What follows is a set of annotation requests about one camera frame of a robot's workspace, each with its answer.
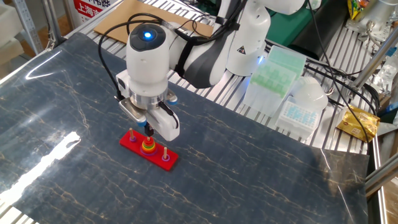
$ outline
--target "green panel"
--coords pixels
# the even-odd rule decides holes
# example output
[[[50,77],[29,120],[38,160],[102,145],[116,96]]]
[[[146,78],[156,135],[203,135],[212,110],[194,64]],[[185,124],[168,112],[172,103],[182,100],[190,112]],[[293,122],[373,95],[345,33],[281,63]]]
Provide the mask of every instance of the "green panel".
[[[288,46],[311,21],[311,12],[302,7],[295,14],[274,14],[271,18],[267,39]]]

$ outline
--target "red base board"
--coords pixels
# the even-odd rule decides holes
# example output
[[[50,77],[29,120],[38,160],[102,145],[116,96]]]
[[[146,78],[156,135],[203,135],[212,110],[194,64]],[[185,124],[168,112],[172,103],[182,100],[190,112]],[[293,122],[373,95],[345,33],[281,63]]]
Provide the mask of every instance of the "red base board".
[[[123,138],[120,139],[120,142],[119,142],[120,145],[122,145],[123,147],[126,147],[130,151],[135,152],[136,154],[140,155],[141,157],[151,161],[152,163],[163,168],[164,170],[170,171],[170,169],[173,167],[175,161],[177,161],[178,155],[175,152],[167,149],[167,155],[170,157],[170,160],[163,161],[162,157],[163,157],[163,153],[164,153],[164,146],[158,144],[157,142],[155,142],[155,144],[156,144],[155,154],[153,156],[144,155],[141,152],[141,146],[142,146],[143,140],[146,137],[136,131],[133,131],[133,133],[134,133],[134,137],[136,138],[135,142],[130,141],[130,132],[128,131],[123,136]]]

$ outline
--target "dark marble mat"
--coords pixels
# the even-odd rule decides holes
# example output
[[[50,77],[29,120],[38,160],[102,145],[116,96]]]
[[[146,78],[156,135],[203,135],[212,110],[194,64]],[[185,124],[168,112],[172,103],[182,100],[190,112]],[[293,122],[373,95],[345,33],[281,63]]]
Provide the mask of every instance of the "dark marble mat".
[[[0,86],[2,196],[41,224],[368,222],[366,156],[313,149],[170,85],[181,135],[155,138],[180,159],[165,172],[118,144],[137,126],[92,40],[35,59]]]

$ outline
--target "blue indicator light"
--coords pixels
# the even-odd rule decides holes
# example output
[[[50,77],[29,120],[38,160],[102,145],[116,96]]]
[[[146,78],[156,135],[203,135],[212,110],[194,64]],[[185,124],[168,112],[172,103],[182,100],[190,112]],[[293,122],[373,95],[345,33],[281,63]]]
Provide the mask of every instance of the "blue indicator light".
[[[144,38],[147,40],[151,40],[152,34],[150,32],[144,32]]]

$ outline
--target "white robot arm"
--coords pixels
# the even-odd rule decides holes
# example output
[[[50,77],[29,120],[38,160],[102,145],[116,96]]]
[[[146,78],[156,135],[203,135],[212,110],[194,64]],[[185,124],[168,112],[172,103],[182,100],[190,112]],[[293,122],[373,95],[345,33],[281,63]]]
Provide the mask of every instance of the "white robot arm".
[[[180,133],[177,115],[164,103],[177,103],[177,97],[168,89],[167,74],[170,69],[175,70],[196,88],[207,88],[217,84],[225,71],[228,53],[234,37],[234,45],[255,41],[254,54],[262,52],[265,38],[271,20],[264,7],[265,4],[279,9],[280,2],[284,2],[283,10],[294,11],[294,3],[305,0],[273,1],[262,0],[223,0],[218,13],[218,23],[213,28],[213,35],[209,39],[199,37],[192,31],[183,30],[178,24],[163,22],[157,24],[141,24],[130,34],[127,41],[126,63],[127,70],[116,75],[121,94],[125,99],[119,102],[120,107],[139,126],[146,127],[148,136],[155,129],[166,141],[175,139]],[[259,20],[251,20],[252,12],[261,15]],[[264,29],[258,32],[252,27]],[[247,54],[239,64],[246,65],[254,54]]]

